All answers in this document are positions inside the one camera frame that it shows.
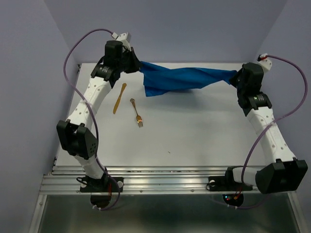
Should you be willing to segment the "blue cloth napkin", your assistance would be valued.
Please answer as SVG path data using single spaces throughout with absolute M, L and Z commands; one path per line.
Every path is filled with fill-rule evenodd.
M 203 67 L 182 67 L 169 69 L 152 63 L 143 62 L 140 72 L 143 74 L 145 96 L 155 97 L 170 91 L 201 89 L 208 85 L 229 80 L 238 72 Z

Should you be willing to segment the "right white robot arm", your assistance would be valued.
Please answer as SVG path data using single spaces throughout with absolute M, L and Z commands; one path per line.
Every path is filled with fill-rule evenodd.
M 257 187 L 263 194 L 295 191 L 308 170 L 306 161 L 298 160 L 289 149 L 276 123 L 272 104 L 260 90 L 264 73 L 270 67 L 271 62 L 267 65 L 245 63 L 230 79 L 237 89 L 238 104 L 258 136 L 255 143 L 261 144 L 266 166 L 229 168 L 229 174 L 224 176 L 228 189 L 243 183 Z

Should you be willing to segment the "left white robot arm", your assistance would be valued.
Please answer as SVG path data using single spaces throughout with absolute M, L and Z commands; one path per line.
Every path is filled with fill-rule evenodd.
M 91 131 L 98 129 L 95 116 L 121 73 L 134 73 L 140 68 L 141 62 L 127 39 L 107 41 L 104 56 L 93 69 L 81 100 L 68 118 L 56 126 L 62 149 L 76 158 L 97 191 L 108 187 L 108 179 L 97 158 L 99 132 Z

